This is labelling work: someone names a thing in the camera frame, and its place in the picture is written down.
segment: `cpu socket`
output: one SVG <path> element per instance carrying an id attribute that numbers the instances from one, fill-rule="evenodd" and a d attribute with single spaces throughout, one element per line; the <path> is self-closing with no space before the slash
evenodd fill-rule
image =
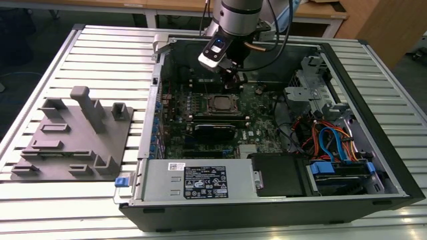
<path id="1" fill-rule="evenodd" d="M 207 96 L 207 113 L 210 115 L 238 116 L 242 113 L 238 110 L 237 95 L 216 95 Z"/>

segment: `power supply label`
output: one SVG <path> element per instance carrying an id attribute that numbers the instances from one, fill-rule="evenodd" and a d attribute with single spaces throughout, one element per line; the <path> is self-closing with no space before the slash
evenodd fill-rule
<path id="1" fill-rule="evenodd" d="M 187 166 L 184 197 L 186 199 L 229 198 L 226 166 Z"/>

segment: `white table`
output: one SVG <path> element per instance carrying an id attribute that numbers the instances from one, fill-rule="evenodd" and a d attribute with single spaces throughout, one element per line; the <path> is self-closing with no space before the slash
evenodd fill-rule
<path id="1" fill-rule="evenodd" d="M 0 143 L 0 239 L 389 239 L 427 236 L 427 200 L 399 210 L 371 214 L 351 223 L 258 227 L 171 233 L 142 232 L 119 211 L 130 188 L 114 182 L 11 183 L 12 166 L 44 115 L 46 97 L 67 98 L 75 85 L 88 86 L 103 106 L 126 102 L 136 112 L 122 172 L 138 166 L 148 86 L 152 78 L 152 42 L 159 32 L 198 35 L 198 31 L 136 27 L 86 26 L 72 30 L 11 129 Z M 330 43 L 394 144 L 427 194 L 427 116 L 415 104 L 370 46 L 357 40 L 291 37 L 293 41 Z M 337 82 L 333 86 L 345 100 Z M 66 104 L 78 104 L 71 99 Z"/>

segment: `green circuit board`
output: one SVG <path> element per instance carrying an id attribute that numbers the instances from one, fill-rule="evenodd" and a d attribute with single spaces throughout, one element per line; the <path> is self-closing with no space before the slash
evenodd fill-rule
<path id="1" fill-rule="evenodd" d="M 208 96 L 212 93 L 194 93 L 191 89 L 183 85 L 178 85 L 170 91 L 172 100 L 170 101 L 166 127 L 170 136 L 166 142 L 166 158 L 218 158 L 212 156 L 194 156 L 195 152 L 215 152 L 220 154 L 220 158 L 239 158 L 239 145 L 257 145 L 259 153 L 281 153 L 283 152 L 281 137 L 274 126 L 273 103 L 275 102 L 274 92 L 263 92 L 257 94 L 257 84 L 245 84 L 241 93 L 227 94 L 237 99 L 237 112 L 249 116 L 249 125 L 238 127 L 233 140 L 219 141 L 218 143 L 199 142 L 194 137 L 188 121 L 191 115 L 203 116 L 208 110 Z"/>

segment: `motherboard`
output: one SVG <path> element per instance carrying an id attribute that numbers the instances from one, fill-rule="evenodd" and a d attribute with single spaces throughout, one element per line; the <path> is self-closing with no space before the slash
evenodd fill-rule
<path id="1" fill-rule="evenodd" d="M 166 158 L 239 159 L 247 158 L 246 152 L 282 153 L 273 116 L 277 92 L 247 83 L 234 93 L 220 93 L 206 84 L 210 81 L 163 90 Z"/>

